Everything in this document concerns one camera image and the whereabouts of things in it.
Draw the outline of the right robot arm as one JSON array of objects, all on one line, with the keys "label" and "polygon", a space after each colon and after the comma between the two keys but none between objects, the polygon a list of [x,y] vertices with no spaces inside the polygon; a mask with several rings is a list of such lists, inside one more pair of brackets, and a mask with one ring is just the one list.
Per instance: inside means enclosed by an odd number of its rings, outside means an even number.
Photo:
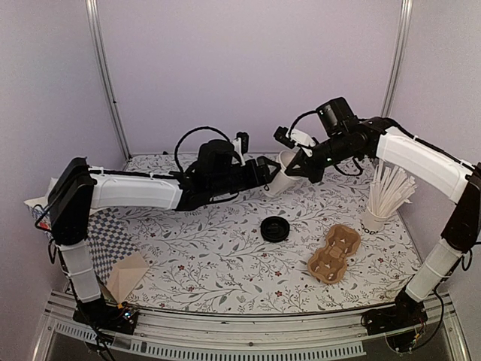
[{"label": "right robot arm", "polygon": [[421,302],[455,268],[461,256],[476,245],[480,233],[480,167],[417,138],[391,118],[359,119],[343,97],[312,112],[328,136],[322,143],[304,132],[296,135],[292,126],[280,127],[274,134],[288,148],[300,149],[288,165],[287,175],[317,183],[327,167],[348,158],[361,160],[368,156],[401,167],[455,204],[440,240],[396,296],[396,306],[389,310],[389,322],[404,328],[416,318]]}]

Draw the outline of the black plastic cup lid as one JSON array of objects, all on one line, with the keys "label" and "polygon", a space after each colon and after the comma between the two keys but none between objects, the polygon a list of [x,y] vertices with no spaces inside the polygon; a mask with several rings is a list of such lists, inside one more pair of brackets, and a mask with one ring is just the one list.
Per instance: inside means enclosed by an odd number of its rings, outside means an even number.
[{"label": "black plastic cup lid", "polygon": [[260,232],[261,234],[268,234],[268,235],[273,235],[273,234],[283,234],[283,233],[288,233],[290,231],[290,225],[289,222],[279,216],[270,216],[266,217],[262,222],[260,226]]}]

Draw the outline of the white paper cup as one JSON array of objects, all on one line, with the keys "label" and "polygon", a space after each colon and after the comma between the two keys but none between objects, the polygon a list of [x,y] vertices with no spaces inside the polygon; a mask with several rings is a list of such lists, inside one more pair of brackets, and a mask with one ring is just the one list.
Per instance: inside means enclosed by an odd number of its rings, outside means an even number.
[{"label": "white paper cup", "polygon": [[295,182],[300,180],[300,177],[288,176],[286,168],[294,159],[295,153],[288,150],[281,151],[277,156],[277,162],[281,165],[281,170],[276,174],[273,181],[268,184],[268,189],[263,189],[263,193],[267,197],[275,197],[293,186]]}]

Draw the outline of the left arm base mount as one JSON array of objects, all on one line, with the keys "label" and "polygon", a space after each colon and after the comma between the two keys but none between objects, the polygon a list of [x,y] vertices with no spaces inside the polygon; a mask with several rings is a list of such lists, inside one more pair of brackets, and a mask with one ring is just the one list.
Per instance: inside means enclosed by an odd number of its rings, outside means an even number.
[{"label": "left arm base mount", "polygon": [[127,302],[109,305],[101,297],[91,302],[78,302],[73,320],[93,329],[133,335],[138,322],[138,308]]}]

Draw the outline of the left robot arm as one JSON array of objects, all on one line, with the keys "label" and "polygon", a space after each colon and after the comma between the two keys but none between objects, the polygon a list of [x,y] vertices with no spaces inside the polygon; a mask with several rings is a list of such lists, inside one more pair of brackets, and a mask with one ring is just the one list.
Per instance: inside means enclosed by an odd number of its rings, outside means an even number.
[{"label": "left robot arm", "polygon": [[35,221],[53,236],[83,315],[95,326],[106,326],[111,309],[101,294],[86,249],[89,214],[110,207],[148,207],[166,211],[194,211],[205,205],[229,202],[245,190],[266,187],[281,166],[265,156],[244,159],[249,137],[240,132],[235,140],[219,132],[219,138],[200,146],[198,158],[187,168],[179,166],[167,175],[111,171],[72,159],[50,191]]}]

